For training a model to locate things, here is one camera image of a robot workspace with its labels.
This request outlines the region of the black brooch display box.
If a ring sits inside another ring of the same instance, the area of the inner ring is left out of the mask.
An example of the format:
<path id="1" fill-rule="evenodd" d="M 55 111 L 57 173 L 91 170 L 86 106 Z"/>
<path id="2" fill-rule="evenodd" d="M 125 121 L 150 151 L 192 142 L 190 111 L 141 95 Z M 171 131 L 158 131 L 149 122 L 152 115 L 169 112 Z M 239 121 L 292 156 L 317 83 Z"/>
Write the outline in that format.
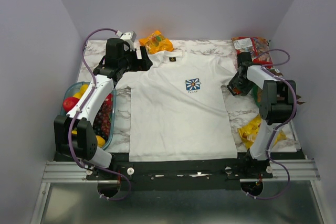
<path id="1" fill-rule="evenodd" d="M 227 85 L 227 88 L 233 96 L 236 96 L 236 95 L 246 96 L 249 93 L 249 92 L 246 93 L 244 91 L 241 91 L 237 87 L 230 86 L 230 85 Z"/>

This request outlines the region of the white t-shirt daisy print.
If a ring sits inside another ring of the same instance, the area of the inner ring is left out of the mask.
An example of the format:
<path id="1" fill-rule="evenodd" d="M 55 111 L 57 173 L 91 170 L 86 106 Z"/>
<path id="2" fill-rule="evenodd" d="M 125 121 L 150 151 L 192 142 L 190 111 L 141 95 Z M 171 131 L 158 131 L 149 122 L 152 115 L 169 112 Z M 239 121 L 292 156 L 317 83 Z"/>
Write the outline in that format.
<path id="1" fill-rule="evenodd" d="M 228 57 L 161 51 L 148 71 L 127 72 L 132 162 L 236 158 L 222 86 L 236 69 Z"/>

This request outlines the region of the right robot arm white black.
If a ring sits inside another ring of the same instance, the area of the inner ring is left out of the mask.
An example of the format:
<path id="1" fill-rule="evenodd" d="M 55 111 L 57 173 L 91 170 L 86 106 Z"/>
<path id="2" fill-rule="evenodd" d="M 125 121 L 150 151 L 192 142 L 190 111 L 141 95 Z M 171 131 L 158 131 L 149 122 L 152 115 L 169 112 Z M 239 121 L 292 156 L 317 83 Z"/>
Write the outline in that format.
<path id="1" fill-rule="evenodd" d="M 236 74 L 227 85 L 232 95 L 247 95 L 254 86 L 262 90 L 259 107 L 260 129 L 249 149 L 252 159 L 241 165 L 242 173 L 252 178 L 259 174 L 261 169 L 256 160 L 270 159 L 271 146 L 277 135 L 296 115 L 296 83 L 271 73 L 266 65 L 254 63 L 248 52 L 237 55 L 237 67 Z"/>

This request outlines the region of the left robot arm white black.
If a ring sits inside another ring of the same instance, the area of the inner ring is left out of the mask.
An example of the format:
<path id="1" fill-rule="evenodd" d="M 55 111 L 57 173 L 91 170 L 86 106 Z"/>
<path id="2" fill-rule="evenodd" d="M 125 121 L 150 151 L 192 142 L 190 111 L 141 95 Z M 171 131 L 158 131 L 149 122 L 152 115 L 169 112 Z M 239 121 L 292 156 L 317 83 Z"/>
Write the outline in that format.
<path id="1" fill-rule="evenodd" d="M 106 54 L 94 68 L 84 95 L 66 115 L 58 115 L 54 120 L 56 151 L 74 161 L 98 166 L 104 179 L 112 179 L 116 166 L 111 163 L 112 154 L 98 147 L 92 126 L 94 119 L 124 73 L 147 71 L 151 66 L 145 46 L 135 49 L 130 40 L 108 39 Z"/>

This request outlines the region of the red candy bag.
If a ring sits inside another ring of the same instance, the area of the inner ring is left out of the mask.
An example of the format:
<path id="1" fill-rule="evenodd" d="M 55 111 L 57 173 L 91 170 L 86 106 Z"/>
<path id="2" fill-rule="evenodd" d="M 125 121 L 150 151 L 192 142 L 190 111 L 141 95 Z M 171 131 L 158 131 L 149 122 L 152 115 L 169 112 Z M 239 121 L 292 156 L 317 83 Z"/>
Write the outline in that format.
<path id="1" fill-rule="evenodd" d="M 257 65 L 272 64 L 268 41 L 261 37 L 234 37 L 231 39 L 237 52 L 237 66 L 245 59 Z"/>

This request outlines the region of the orange gummy candy bag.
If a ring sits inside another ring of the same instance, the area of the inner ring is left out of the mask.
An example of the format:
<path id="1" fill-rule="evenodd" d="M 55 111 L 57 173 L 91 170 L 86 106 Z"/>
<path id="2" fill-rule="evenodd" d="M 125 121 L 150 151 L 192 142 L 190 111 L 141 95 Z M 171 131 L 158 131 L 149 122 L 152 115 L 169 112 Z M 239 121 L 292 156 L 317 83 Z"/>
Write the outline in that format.
<path id="1" fill-rule="evenodd" d="M 164 37 L 159 30 L 156 30 L 146 38 L 139 39 L 139 43 L 146 48 L 148 54 L 156 54 L 159 51 L 172 52 L 174 50 L 172 42 Z"/>

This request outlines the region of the yellow orange fruit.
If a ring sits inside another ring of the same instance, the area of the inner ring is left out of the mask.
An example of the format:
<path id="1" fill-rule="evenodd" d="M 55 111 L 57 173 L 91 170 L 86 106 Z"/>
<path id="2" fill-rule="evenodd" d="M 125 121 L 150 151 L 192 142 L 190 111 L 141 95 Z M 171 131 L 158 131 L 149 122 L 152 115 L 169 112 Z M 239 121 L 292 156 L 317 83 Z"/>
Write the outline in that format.
<path id="1" fill-rule="evenodd" d="M 89 88 L 89 85 L 88 84 L 83 84 L 80 89 L 79 89 L 79 93 L 81 95 L 84 95 L 84 93 L 86 92 L 86 90 Z"/>

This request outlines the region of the clear teal fruit container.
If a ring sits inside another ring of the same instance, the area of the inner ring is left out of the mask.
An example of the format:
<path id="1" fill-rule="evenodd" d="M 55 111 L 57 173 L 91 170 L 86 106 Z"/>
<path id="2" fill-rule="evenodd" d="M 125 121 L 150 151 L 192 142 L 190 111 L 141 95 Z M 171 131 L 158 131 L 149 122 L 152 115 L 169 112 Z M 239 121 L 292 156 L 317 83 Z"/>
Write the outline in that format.
<path id="1" fill-rule="evenodd" d="M 77 82 L 70 86 L 65 93 L 64 102 L 58 115 L 54 120 L 54 129 L 56 130 L 56 122 L 67 117 L 67 111 L 65 108 L 70 108 L 74 105 L 74 102 L 79 100 L 81 93 L 88 87 L 88 82 Z M 103 150 L 106 150 L 113 139 L 113 128 L 115 119 L 115 107 L 116 107 L 116 90 L 113 89 L 110 94 L 105 98 L 101 104 L 95 117 L 93 119 L 93 130 L 97 136 L 98 146 Z"/>

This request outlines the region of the yellow Lays chips bag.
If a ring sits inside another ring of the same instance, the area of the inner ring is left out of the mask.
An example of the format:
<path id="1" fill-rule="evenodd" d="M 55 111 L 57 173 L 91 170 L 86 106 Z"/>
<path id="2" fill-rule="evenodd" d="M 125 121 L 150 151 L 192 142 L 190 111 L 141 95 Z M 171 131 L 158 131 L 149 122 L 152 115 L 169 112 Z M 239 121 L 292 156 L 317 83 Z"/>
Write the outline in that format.
<path id="1" fill-rule="evenodd" d="M 238 129 L 239 136 L 247 149 L 250 149 L 251 146 L 254 144 L 257 134 L 259 132 L 261 125 L 261 117 L 257 115 L 253 118 L 248 124 Z M 271 147 L 277 145 L 278 142 L 286 140 L 287 137 L 283 130 L 280 130 L 277 138 L 272 142 Z"/>

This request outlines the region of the yellow banana fruit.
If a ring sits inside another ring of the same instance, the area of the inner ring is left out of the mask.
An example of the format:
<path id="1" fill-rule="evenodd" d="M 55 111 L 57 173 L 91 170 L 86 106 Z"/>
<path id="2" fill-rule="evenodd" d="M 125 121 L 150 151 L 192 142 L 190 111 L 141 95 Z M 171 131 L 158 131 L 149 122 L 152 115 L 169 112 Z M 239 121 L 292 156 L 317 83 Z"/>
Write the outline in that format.
<path id="1" fill-rule="evenodd" d="M 74 98 L 77 98 L 77 99 L 81 99 L 81 97 L 82 97 L 82 94 L 80 93 L 80 92 L 77 92 L 77 93 L 75 93 L 74 95 L 73 95 L 73 97 Z"/>

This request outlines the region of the dark red grapes bunch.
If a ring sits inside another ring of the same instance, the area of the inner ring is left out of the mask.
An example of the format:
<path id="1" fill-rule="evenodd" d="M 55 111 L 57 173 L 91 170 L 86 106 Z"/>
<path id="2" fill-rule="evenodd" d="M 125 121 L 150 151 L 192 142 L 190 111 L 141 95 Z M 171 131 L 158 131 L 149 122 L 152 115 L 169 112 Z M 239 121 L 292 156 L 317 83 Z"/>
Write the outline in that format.
<path id="1" fill-rule="evenodd" d="M 104 101 L 93 122 L 95 134 L 103 137 L 105 141 L 107 141 L 110 136 L 112 105 L 113 103 L 111 101 Z"/>

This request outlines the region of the red apple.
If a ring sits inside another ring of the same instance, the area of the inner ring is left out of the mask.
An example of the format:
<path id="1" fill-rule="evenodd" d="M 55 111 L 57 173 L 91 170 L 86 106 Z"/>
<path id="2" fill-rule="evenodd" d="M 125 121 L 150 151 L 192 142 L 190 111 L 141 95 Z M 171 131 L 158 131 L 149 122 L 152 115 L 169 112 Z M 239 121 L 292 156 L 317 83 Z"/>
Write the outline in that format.
<path id="1" fill-rule="evenodd" d="M 63 103 L 62 103 L 62 107 L 66 112 L 69 112 L 70 110 L 72 110 L 76 104 L 78 103 L 79 99 L 76 97 L 68 97 L 66 99 L 64 99 Z"/>

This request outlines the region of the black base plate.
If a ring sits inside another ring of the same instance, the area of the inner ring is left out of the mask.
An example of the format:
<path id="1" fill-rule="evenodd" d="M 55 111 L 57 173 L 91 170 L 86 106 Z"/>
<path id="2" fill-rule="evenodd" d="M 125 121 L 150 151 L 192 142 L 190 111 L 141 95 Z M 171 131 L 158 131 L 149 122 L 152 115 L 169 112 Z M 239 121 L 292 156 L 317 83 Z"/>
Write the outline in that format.
<path id="1" fill-rule="evenodd" d="M 305 159 L 302 151 L 296 153 L 274 153 L 273 162 L 284 159 Z M 252 183 L 234 183 L 229 181 L 225 187 L 222 174 L 225 167 L 233 165 L 233 171 L 243 178 L 257 178 L 265 172 L 270 161 L 254 161 L 247 153 L 239 153 L 237 158 L 209 159 L 204 161 L 169 161 L 169 162 L 131 162 L 127 153 L 112 155 L 110 170 L 105 172 L 95 167 L 94 171 L 104 175 L 118 175 L 121 184 L 110 186 L 98 185 L 104 190 L 121 191 L 176 191 L 176 190 L 211 190 L 253 189 L 261 181 Z"/>

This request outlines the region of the aluminium rail frame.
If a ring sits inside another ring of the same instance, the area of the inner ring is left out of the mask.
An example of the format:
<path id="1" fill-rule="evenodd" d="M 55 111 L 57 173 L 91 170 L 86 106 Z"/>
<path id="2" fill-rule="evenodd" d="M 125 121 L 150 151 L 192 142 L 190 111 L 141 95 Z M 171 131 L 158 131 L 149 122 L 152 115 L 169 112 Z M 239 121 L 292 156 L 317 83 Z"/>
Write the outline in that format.
<path id="1" fill-rule="evenodd" d="M 234 183 L 252 183 L 261 181 L 266 182 L 286 182 L 309 181 L 313 191 L 313 197 L 317 203 L 321 218 L 324 223 L 331 223 L 332 219 L 327 213 L 328 208 L 324 206 L 326 200 L 322 192 L 320 183 L 321 177 L 313 159 L 284 159 L 270 161 L 264 173 L 257 175 L 257 178 L 243 178 L 233 171 L 233 165 L 225 167 L 222 174 L 222 181 L 225 187 L 229 187 L 229 181 Z M 71 184 L 71 183 L 94 183 L 98 185 L 108 184 L 117 186 L 121 184 L 119 176 L 113 174 L 104 175 L 102 172 L 80 168 L 74 162 L 47 162 L 41 181 L 41 186 L 36 200 L 31 223 L 41 223 L 43 220 L 49 191 L 52 184 Z"/>

